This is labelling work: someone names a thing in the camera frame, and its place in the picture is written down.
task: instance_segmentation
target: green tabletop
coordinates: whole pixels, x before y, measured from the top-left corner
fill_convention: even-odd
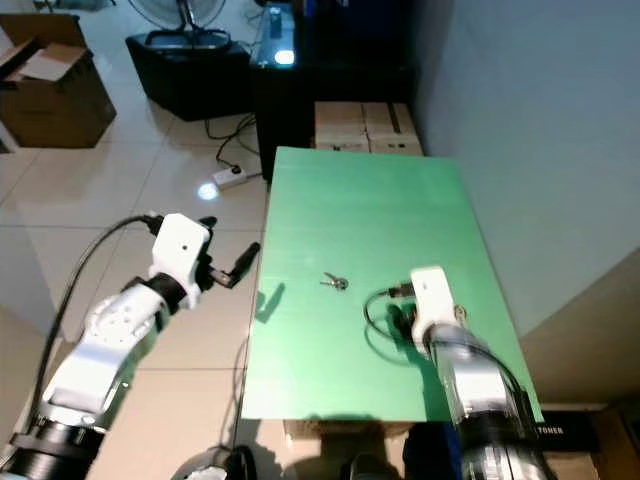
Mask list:
[[[251,330],[243,417],[448,420],[433,364],[365,328],[376,290],[443,267],[469,326],[534,400],[516,333],[455,166],[280,148]],[[346,277],[340,292],[323,272]],[[385,301],[372,308],[387,325]]]

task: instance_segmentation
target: glowing light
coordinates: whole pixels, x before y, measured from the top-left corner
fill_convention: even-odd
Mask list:
[[[213,200],[218,196],[218,187],[212,182],[203,183],[198,188],[198,196],[202,200]]]
[[[278,50],[275,59],[280,65],[293,65],[296,61],[296,54],[293,50]]]

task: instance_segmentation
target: metal key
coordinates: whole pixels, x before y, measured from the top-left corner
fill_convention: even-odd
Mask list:
[[[328,285],[338,290],[346,290],[349,286],[349,281],[346,278],[336,277],[335,275],[331,275],[329,272],[324,272],[324,274],[331,280],[329,282],[320,282],[322,285]]]

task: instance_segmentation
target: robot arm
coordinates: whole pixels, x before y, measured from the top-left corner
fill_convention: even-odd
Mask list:
[[[440,267],[411,272],[413,342],[431,359],[458,431],[465,480],[554,480],[537,448],[526,393],[509,370],[456,318]]]
[[[215,219],[194,222],[180,214],[162,220],[150,279],[134,279],[101,302],[85,332],[46,388],[37,421],[12,438],[15,452],[0,479],[85,478],[133,380],[169,317],[195,308],[214,283],[232,288],[260,249],[252,244],[229,274],[210,266],[207,249]]]

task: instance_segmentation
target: black table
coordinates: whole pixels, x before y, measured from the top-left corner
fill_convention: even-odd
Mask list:
[[[262,176],[271,182],[278,146],[309,147],[314,102],[409,103],[414,69],[402,40],[358,40],[337,19],[295,17],[269,3],[250,61]]]

